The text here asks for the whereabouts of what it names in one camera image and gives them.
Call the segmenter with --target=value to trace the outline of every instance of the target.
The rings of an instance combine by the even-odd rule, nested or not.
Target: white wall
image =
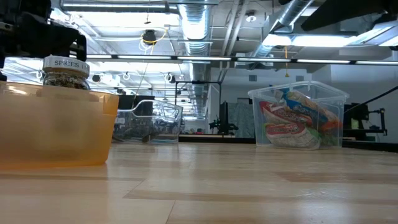
[[[397,86],[398,68],[395,66],[327,65],[315,72],[312,78],[347,92],[350,95],[347,103],[363,103]],[[397,99],[398,91],[395,91],[368,104],[370,111],[386,109],[388,136],[379,134],[380,142],[398,142]],[[367,126],[374,124],[381,127],[379,114],[370,114],[369,121]]]
[[[213,68],[211,70],[213,81],[218,78],[220,70]],[[228,70],[221,91],[221,103],[237,103],[238,98],[249,98],[248,91],[259,88],[269,87],[269,85],[281,85],[285,83],[296,82],[296,76],[304,77],[304,80],[311,80],[312,74],[304,69],[288,70],[289,77],[286,76],[286,70],[253,70],[235,69]],[[249,82],[249,75],[257,75],[256,82]]]

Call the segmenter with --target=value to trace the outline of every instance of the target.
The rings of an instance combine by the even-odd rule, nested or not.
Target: ceiling
[[[88,40],[88,54],[153,54],[153,55],[186,55],[184,44],[183,30],[180,25],[180,16],[178,14],[162,14],[162,13],[118,13],[111,8],[107,12],[62,12],[57,9],[58,0],[53,0],[55,10],[52,19],[65,26],[78,29]],[[79,2],[98,2],[79,0]],[[308,12],[304,13],[309,16],[311,11],[321,5],[323,1],[314,1]],[[210,55],[219,56],[223,46],[223,42],[227,32],[227,23],[230,19],[230,12],[233,7],[232,0],[219,0],[218,5],[211,8],[210,19],[210,36],[208,41],[211,44]],[[245,19],[241,24],[238,33],[238,40],[233,46],[233,54],[249,53],[256,49],[262,43],[264,36],[262,29],[264,27],[266,17],[280,11],[279,3],[275,1],[250,1],[247,11],[254,11],[256,20],[248,22]],[[358,20],[366,25],[366,20]],[[353,22],[345,22],[340,29],[350,31],[357,27]],[[140,47],[141,35],[147,29],[154,29],[158,41],[153,49],[143,50]],[[388,47],[298,47],[287,46],[274,47],[271,50],[274,57],[288,58],[333,58],[333,59],[385,59],[391,56]],[[159,99],[165,96],[174,100],[175,85],[165,81],[165,75],[171,73],[175,75],[177,80],[191,81],[189,64],[176,63],[127,63],[127,62],[88,62],[91,67],[91,77],[88,81],[94,90],[107,91],[115,93],[114,87],[118,85],[120,88],[130,88],[131,94],[155,95]],[[218,63],[212,63],[210,66],[219,67]],[[257,83],[250,83],[246,78],[241,78],[241,73],[245,73],[245,69],[229,70],[225,78],[224,85],[231,86],[255,86]],[[259,75],[259,79],[274,79],[278,83],[286,82],[287,79],[282,70],[286,65],[283,63],[275,64],[269,68],[272,70],[259,70],[254,73]],[[3,70],[14,82],[25,82],[39,84],[41,74],[38,72],[42,68],[41,60],[8,58],[6,67]],[[291,70],[297,69],[298,73],[305,76],[318,70],[320,66],[313,65],[292,65]],[[211,76],[214,79],[218,76],[220,70],[213,69]],[[106,76],[101,82],[92,81],[93,75]],[[197,95],[191,85],[186,86],[187,90],[183,90],[181,100],[189,101],[190,98],[206,99],[206,88],[201,95]],[[195,103],[181,102],[180,105],[185,107],[184,111],[191,112],[195,108]]]

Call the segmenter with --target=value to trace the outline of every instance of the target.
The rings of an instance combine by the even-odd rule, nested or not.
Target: snack package
[[[287,107],[296,113],[311,117],[314,128],[318,128],[320,131],[326,131],[338,128],[342,125],[341,121],[334,113],[322,108],[299,91],[275,91],[277,100],[280,100],[281,92],[283,93],[282,98],[285,100]]]
[[[338,146],[338,138],[330,134],[321,134],[321,146]]]
[[[320,138],[316,130],[306,128],[304,124],[265,124],[266,136],[279,147],[292,147],[315,150],[320,147]]]
[[[272,123],[272,124],[302,123],[309,127],[312,126],[311,117],[294,113],[288,108],[286,108],[286,106],[278,106],[266,101],[261,101],[259,104],[263,115],[267,118],[267,123]]]

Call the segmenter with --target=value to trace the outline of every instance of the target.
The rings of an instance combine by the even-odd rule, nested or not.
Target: ceiling duct
[[[185,43],[187,54],[191,56],[208,56],[210,46],[205,41],[208,38],[210,28],[210,7],[200,4],[181,4],[178,5],[181,15],[181,25],[184,39],[192,40]],[[210,69],[205,63],[190,64],[191,81],[210,80]],[[205,101],[199,99],[203,97],[203,88],[192,86],[195,95],[196,112],[199,116],[204,114]]]
[[[271,15],[266,20],[266,30],[264,31],[264,38],[267,37],[271,32],[279,33],[291,33],[293,32],[294,23],[303,14],[303,12],[311,5],[314,0],[292,0],[284,8],[277,12],[277,14]],[[273,45],[260,44],[257,49],[251,54],[250,57],[266,57],[271,52]],[[252,70],[258,65],[258,63],[249,64],[248,69]]]

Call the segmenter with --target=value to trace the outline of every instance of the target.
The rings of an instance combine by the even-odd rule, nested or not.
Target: desk
[[[106,165],[0,172],[3,224],[398,223],[398,155],[114,145]]]

